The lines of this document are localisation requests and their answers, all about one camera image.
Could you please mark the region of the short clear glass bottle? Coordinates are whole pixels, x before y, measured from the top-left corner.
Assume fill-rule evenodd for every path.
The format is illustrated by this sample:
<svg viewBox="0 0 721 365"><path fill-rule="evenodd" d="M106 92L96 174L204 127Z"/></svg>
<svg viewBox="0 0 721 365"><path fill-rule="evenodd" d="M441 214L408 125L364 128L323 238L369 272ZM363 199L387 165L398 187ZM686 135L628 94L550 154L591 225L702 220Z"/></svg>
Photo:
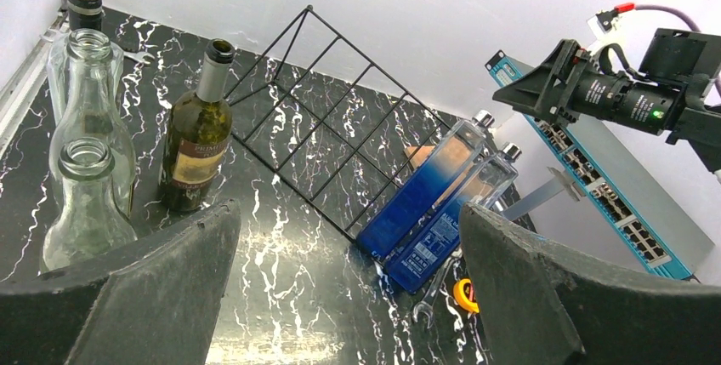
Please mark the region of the short clear glass bottle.
<svg viewBox="0 0 721 365"><path fill-rule="evenodd" d="M54 271L138 240L116 205L111 148L94 137L66 142L56 163L63 205L43 241L40 272Z"/></svg>

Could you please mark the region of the small wrench at back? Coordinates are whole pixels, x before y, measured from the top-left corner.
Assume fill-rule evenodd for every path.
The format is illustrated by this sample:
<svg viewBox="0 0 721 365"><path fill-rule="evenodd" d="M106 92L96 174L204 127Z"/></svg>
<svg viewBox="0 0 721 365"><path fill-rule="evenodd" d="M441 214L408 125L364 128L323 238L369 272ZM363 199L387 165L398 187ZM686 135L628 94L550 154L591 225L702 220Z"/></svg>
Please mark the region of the small wrench at back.
<svg viewBox="0 0 721 365"><path fill-rule="evenodd" d="M150 54L145 51L141 51L141 52L123 51L123 55L124 55L125 59L132 60L132 61L142 64L142 65L149 65L156 59L156 57L153 54Z"/></svg>

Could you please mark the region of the green wine bottle tan label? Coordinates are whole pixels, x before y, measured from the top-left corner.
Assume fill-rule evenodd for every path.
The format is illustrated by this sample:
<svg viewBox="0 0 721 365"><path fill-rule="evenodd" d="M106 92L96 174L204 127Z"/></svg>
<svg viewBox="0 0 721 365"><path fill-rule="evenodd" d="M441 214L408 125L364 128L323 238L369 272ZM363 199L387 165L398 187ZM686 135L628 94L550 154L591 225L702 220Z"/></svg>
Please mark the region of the green wine bottle tan label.
<svg viewBox="0 0 721 365"><path fill-rule="evenodd" d="M224 91L234 56L230 42L209 41L197 87L182 94L169 112L158 191L170 210L199 209L219 172L232 128Z"/></svg>

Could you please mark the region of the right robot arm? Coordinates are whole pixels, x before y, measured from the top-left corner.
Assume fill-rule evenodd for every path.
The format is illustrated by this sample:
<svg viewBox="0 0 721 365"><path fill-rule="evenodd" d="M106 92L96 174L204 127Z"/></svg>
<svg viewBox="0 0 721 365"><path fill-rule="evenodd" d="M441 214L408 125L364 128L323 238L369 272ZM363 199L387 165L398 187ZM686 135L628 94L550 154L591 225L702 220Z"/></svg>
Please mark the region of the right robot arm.
<svg viewBox="0 0 721 365"><path fill-rule="evenodd" d="M706 169L720 175L720 107L705 98L720 73L720 38L656 30L639 69L617 43L592 53L563 39L537 67L501 87L493 100L546 123L567 126L580 115L687 141Z"/></svg>

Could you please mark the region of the yellow tape measure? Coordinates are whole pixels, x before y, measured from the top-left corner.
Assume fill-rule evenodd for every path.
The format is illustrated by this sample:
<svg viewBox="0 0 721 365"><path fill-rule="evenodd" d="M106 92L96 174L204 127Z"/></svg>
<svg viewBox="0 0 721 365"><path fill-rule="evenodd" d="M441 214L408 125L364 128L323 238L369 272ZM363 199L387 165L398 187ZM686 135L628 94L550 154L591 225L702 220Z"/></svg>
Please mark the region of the yellow tape measure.
<svg viewBox="0 0 721 365"><path fill-rule="evenodd" d="M465 311L480 313L480 307L475 297L473 284L469 278L458 280L452 288L453 298Z"/></svg>

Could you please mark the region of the blue square bottle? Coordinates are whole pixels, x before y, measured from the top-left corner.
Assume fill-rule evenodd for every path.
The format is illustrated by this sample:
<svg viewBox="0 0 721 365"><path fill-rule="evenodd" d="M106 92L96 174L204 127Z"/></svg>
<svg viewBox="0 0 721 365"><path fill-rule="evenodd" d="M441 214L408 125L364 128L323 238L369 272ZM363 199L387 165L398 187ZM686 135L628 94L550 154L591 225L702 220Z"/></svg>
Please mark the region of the blue square bottle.
<svg viewBox="0 0 721 365"><path fill-rule="evenodd" d="M376 259L387 258L459 176L483 157L494 122L487 110L456 122L358 234L358 248Z"/></svg>
<svg viewBox="0 0 721 365"><path fill-rule="evenodd" d="M463 205L490 208L518 176L514 163L520 155L519 146L508 142L471 167L417 236L386 265L389 277L405 291L416 293L458 247Z"/></svg>

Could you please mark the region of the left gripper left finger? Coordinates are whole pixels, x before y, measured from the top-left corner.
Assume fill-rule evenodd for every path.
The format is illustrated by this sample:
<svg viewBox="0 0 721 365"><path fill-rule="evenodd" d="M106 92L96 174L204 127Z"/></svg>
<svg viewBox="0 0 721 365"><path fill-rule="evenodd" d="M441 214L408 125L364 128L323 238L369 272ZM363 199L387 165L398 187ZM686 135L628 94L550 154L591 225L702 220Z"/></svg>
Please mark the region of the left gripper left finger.
<svg viewBox="0 0 721 365"><path fill-rule="evenodd" d="M2 285L2 363L204 363L240 231L240 202L228 199L106 254Z"/></svg>

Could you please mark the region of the blue-faced network switch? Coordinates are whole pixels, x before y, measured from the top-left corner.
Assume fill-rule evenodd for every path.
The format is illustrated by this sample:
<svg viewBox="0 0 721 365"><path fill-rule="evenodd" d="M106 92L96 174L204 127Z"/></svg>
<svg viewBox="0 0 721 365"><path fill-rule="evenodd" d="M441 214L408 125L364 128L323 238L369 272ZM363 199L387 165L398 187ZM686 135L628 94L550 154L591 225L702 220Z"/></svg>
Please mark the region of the blue-faced network switch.
<svg viewBox="0 0 721 365"><path fill-rule="evenodd" d="M605 124L587 116L569 127L526 121L646 271L696 280L713 241Z"/></svg>

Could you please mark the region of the tall clear glass bottle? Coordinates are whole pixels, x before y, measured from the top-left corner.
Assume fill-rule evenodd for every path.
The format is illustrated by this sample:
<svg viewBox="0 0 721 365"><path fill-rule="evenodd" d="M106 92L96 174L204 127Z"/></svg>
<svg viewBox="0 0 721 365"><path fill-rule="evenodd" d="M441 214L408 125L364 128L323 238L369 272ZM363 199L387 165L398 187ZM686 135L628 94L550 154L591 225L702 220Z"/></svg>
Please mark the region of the tall clear glass bottle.
<svg viewBox="0 0 721 365"><path fill-rule="evenodd" d="M136 154L116 100L123 50L101 31L80 28L53 42L46 69L55 128L48 166L57 209L64 205L58 160L62 146L81 137L105 142L115 160L115 202L129 217L136 182Z"/></svg>

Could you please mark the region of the dark-capped clear bottle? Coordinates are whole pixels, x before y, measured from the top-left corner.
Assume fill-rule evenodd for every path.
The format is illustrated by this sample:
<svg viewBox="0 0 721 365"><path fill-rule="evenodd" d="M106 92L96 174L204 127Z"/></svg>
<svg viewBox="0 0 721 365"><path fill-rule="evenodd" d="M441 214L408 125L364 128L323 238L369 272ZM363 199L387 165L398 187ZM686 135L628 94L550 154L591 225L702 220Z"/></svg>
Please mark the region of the dark-capped clear bottle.
<svg viewBox="0 0 721 365"><path fill-rule="evenodd" d="M102 0L65 0L68 30L52 41L46 69L54 122L60 123L71 97L71 60L108 66L109 98L119 103L117 88L122 77L124 52L102 32Z"/></svg>

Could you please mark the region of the silver combination wrench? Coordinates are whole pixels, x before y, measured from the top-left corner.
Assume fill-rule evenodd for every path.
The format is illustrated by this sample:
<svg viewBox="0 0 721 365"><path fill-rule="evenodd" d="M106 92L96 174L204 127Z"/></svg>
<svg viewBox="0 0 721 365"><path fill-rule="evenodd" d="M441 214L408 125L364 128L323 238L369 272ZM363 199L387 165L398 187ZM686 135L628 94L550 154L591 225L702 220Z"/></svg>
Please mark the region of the silver combination wrench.
<svg viewBox="0 0 721 365"><path fill-rule="evenodd" d="M435 272L428 289L421 298L413 306L412 320L415 323L419 323L423 318L426 321L425 328L430 329L434 322L434 311L433 305L440 288L445 283L446 276L451 267L462 258L463 251L460 247L457 247L449 257L442 263L440 268Z"/></svg>

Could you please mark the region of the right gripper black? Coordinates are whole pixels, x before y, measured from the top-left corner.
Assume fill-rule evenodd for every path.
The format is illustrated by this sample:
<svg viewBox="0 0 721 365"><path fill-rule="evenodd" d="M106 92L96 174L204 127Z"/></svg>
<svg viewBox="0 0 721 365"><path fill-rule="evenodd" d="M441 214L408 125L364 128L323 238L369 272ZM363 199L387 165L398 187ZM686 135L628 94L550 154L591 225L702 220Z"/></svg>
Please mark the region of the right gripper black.
<svg viewBox="0 0 721 365"><path fill-rule="evenodd" d="M670 129L681 92L679 81L628 66L617 44L594 59L577 41L562 39L539 66L492 99L546 123L566 126L586 115L658 135Z"/></svg>

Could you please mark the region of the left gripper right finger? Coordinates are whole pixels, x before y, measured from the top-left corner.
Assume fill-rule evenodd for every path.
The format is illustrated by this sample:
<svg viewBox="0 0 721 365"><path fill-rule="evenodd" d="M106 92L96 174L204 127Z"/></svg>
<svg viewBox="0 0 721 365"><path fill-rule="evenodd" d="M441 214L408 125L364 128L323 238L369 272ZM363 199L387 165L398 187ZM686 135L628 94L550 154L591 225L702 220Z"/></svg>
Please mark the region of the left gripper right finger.
<svg viewBox="0 0 721 365"><path fill-rule="evenodd" d="M495 364L719 363L719 287L608 263L473 204L459 230Z"/></svg>

